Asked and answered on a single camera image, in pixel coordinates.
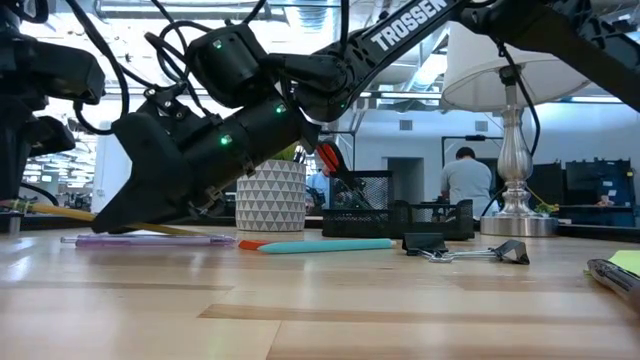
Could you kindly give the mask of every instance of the purple pen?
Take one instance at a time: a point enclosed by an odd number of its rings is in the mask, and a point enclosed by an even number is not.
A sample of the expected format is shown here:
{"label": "purple pen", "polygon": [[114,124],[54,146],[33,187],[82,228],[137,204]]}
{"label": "purple pen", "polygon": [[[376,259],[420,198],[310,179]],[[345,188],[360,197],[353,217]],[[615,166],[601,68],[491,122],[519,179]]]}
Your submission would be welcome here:
{"label": "purple pen", "polygon": [[236,239],[225,235],[104,235],[90,234],[77,237],[63,237],[63,244],[76,247],[119,247],[119,246],[230,246]]}

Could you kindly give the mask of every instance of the white lampshade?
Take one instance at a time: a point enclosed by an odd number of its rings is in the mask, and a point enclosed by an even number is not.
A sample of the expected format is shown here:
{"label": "white lampshade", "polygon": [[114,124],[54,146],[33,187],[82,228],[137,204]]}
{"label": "white lampshade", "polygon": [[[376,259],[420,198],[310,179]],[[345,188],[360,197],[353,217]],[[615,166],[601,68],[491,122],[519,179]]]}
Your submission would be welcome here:
{"label": "white lampshade", "polygon": [[[505,108],[504,85],[498,70],[508,66],[498,55],[496,44],[484,35],[476,35],[463,25],[451,22],[444,75],[444,106],[469,111],[500,111]],[[507,45],[534,104],[569,95],[589,84],[589,80],[556,57],[521,51]],[[527,105],[518,88],[518,105]]]}

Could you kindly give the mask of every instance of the table lamp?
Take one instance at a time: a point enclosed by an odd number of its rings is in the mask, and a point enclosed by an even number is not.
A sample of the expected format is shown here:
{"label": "table lamp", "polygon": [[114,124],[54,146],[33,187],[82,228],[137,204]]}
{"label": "table lamp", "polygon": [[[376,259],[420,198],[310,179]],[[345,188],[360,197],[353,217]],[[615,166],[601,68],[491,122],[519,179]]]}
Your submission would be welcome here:
{"label": "table lamp", "polygon": [[[506,48],[534,105],[569,95],[589,83],[552,55]],[[502,195],[505,205],[500,212],[481,218],[481,233],[552,236],[556,219],[539,215],[528,205],[531,195],[526,181],[533,171],[533,160],[522,133],[522,110],[527,102],[513,70],[491,38],[452,23],[441,102],[448,108],[502,114],[504,141],[498,174],[507,187]]]}

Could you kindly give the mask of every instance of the green sticky note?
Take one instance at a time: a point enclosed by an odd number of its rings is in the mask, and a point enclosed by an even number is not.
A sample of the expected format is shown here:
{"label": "green sticky note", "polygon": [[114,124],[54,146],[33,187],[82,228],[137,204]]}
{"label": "green sticky note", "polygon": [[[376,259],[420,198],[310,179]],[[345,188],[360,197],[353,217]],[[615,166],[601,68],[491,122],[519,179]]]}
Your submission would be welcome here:
{"label": "green sticky note", "polygon": [[617,251],[611,259],[612,263],[621,268],[640,275],[640,251],[639,250],[620,250]]}

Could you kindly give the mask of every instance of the gray t-shirt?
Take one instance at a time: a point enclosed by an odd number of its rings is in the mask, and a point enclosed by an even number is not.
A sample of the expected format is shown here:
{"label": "gray t-shirt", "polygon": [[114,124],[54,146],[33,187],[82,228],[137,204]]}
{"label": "gray t-shirt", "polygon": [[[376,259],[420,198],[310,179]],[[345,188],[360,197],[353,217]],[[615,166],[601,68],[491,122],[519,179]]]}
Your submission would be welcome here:
{"label": "gray t-shirt", "polygon": [[[473,200],[473,216],[480,217],[482,211],[491,200],[491,170],[487,165],[475,159],[461,159],[448,163],[442,169],[441,190],[449,191],[450,203],[457,204],[461,200]],[[487,211],[491,215],[498,211],[494,202]]]}

